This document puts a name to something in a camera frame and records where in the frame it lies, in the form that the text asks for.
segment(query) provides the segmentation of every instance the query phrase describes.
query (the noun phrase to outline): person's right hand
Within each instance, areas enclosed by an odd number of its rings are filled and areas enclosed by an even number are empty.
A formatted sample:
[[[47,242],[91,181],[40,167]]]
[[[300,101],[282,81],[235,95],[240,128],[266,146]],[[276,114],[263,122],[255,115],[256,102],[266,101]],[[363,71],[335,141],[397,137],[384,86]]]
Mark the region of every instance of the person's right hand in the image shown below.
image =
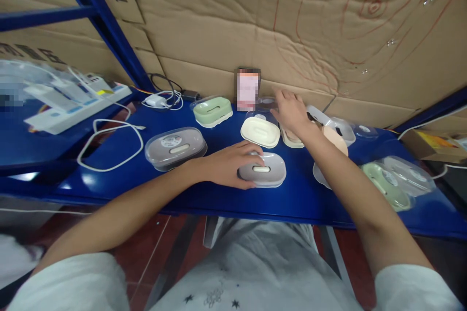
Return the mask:
[[[271,109],[271,113],[285,129],[299,136],[303,128],[315,125],[308,119],[302,97],[288,90],[276,90],[275,95],[279,111]]]

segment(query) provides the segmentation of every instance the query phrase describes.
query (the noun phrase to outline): phone screen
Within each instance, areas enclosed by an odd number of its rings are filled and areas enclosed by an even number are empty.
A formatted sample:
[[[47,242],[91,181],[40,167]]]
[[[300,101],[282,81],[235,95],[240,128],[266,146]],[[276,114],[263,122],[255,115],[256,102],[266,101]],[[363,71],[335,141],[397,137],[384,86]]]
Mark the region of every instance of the phone screen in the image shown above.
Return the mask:
[[[239,68],[236,72],[237,110],[251,111],[256,108],[261,70]]]

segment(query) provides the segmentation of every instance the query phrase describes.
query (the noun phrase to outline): forearm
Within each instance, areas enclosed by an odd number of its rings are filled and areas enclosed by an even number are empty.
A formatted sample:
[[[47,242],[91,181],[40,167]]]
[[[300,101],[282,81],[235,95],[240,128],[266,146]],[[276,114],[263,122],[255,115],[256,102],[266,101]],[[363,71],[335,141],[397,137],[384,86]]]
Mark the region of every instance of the forearm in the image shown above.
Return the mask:
[[[165,204],[200,181],[191,162],[115,198],[63,234],[48,250],[35,273],[62,259],[119,246]]]
[[[373,275],[394,264],[432,268],[388,201],[348,157],[314,125],[300,138],[354,221]]]

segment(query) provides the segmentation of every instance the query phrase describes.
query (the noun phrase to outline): white t-shirt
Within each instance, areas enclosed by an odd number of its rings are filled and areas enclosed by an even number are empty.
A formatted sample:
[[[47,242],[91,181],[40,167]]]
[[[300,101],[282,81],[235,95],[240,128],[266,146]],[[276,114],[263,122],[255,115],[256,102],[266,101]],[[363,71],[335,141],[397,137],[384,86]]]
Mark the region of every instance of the white t-shirt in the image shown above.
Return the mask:
[[[362,310],[320,257],[310,225],[224,220],[208,257],[151,309]],[[375,280],[376,310],[462,310],[441,276],[395,265]],[[125,276],[107,253],[57,262],[30,278],[8,311],[127,311]]]

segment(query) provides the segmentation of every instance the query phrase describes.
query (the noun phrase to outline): white power strip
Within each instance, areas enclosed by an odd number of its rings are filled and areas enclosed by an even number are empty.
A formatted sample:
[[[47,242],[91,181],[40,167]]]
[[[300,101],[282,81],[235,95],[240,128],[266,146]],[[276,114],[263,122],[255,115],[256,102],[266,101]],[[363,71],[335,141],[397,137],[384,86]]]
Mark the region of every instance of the white power strip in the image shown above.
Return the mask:
[[[36,114],[24,121],[38,131],[46,131],[52,135],[58,135],[61,132],[71,128],[86,118],[109,107],[112,102],[117,102],[131,94],[128,86],[117,84],[112,89],[113,94],[106,95],[106,98],[93,99],[83,106],[79,106],[68,113],[48,109],[45,112]]]

